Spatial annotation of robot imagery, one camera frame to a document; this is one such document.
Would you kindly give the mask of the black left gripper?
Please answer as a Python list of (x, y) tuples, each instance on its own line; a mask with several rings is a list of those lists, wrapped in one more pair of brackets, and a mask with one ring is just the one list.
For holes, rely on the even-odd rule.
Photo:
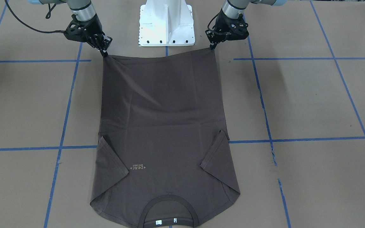
[[(236, 16), (233, 19), (237, 19), (239, 14), (242, 14), (242, 11), (235, 11)], [(214, 50), (219, 43), (223, 43), (227, 41), (230, 34), (228, 34), (229, 28), (227, 25), (227, 18), (229, 18), (223, 9), (220, 10), (218, 15), (216, 16), (216, 23), (211, 30), (206, 30), (205, 33), (210, 42), (209, 48)]]

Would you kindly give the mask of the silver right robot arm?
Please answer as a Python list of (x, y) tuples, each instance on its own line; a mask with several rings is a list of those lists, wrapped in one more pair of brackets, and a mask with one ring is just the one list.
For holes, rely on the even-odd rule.
[(107, 57), (112, 38), (103, 32), (100, 19), (91, 0), (29, 0), (31, 4), (67, 4), (72, 12), (72, 21), (63, 34), (70, 41), (88, 43)]

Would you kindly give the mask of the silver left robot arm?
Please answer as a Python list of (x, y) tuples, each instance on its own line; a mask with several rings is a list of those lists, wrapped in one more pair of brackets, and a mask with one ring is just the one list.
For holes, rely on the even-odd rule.
[(285, 3), (285, 0), (226, 0), (219, 13), (207, 25), (205, 34), (210, 42), (209, 48), (214, 50), (219, 43), (225, 41), (247, 39), (249, 25), (245, 22), (244, 11), (249, 4), (282, 6)]

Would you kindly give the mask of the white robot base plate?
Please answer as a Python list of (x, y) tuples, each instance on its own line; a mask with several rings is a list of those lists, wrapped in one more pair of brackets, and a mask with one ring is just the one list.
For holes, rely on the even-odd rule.
[(139, 13), (139, 46), (195, 44), (193, 10), (185, 0), (148, 0)]

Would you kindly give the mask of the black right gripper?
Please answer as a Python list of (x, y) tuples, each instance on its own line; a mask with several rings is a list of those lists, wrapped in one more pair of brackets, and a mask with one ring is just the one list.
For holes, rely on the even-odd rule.
[[(81, 19), (86, 19), (86, 15), (82, 15), (81, 13), (75, 14), (76, 21), (81, 21)], [(93, 48), (97, 49), (103, 58), (108, 56), (107, 49), (112, 43), (113, 39), (108, 36), (104, 36), (104, 32), (102, 30), (102, 25), (98, 18), (97, 13), (90, 18), (89, 20), (84, 20), (87, 23), (85, 27), (85, 34), (87, 38), (88, 44), (90, 44)]]

